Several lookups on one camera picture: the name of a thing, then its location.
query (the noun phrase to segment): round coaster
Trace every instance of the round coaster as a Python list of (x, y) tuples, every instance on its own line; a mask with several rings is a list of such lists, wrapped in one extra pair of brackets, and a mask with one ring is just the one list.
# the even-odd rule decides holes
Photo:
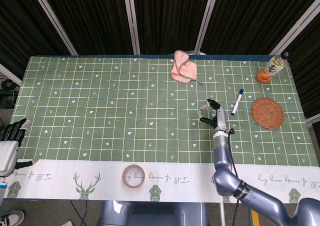
[(122, 174), (123, 182), (130, 188), (140, 187), (144, 183), (145, 177), (143, 168), (135, 164), (126, 167)]
[(261, 127), (275, 129), (285, 120), (281, 106), (270, 98), (259, 98), (251, 106), (251, 115)]

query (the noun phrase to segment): table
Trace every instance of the table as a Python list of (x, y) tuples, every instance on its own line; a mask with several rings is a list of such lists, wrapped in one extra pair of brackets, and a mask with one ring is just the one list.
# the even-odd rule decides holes
[[(170, 78), (171, 58), (31, 57), (12, 121), (32, 120), (20, 158), (43, 160), (9, 178), (15, 191), (20, 186), (17, 197), (150, 200), (156, 192), (160, 201), (233, 202), (211, 182), (213, 130), (197, 119), (212, 98), (236, 130), (232, 153), (241, 178), (283, 202), (320, 198), (319, 166), (289, 67), (263, 85), (255, 75), (266, 57), (206, 56), (193, 60), (202, 85), (186, 85)], [(280, 128), (253, 121), (251, 105), (261, 97), (283, 108)], [(146, 173), (137, 189), (121, 178), (133, 163)]]

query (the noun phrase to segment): bottle label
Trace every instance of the bottle label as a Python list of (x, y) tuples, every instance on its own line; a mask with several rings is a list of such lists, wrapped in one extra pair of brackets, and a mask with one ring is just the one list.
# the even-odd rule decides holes
[(271, 61), (267, 63), (264, 68), (264, 71), (269, 75), (275, 75), (279, 71), (281, 71), (285, 66), (278, 64), (273, 58)]

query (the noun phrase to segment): deer print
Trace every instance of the deer print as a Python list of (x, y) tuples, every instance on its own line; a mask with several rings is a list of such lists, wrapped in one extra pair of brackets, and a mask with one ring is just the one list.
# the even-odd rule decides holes
[(90, 193), (92, 193), (95, 190), (96, 184), (100, 181), (101, 176), (100, 173), (98, 173), (97, 176), (95, 177), (95, 183), (92, 185), (92, 181), (90, 182), (90, 186), (87, 189), (84, 189), (82, 186), (82, 180), (81, 180), (81, 184), (78, 184), (78, 179), (79, 179), (79, 175), (77, 174), (77, 172), (74, 174), (73, 179), (75, 181), (75, 184), (77, 185), (76, 187), (76, 191), (78, 193), (80, 193), (80, 198), (79, 199), (84, 199), (84, 200), (88, 200), (88, 196)]

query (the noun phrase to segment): tape roll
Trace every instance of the tape roll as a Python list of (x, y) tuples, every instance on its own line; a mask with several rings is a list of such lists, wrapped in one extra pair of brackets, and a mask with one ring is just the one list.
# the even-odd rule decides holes
[(129, 165), (122, 173), (123, 182), (129, 188), (140, 187), (144, 183), (145, 178), (145, 171), (136, 164)]

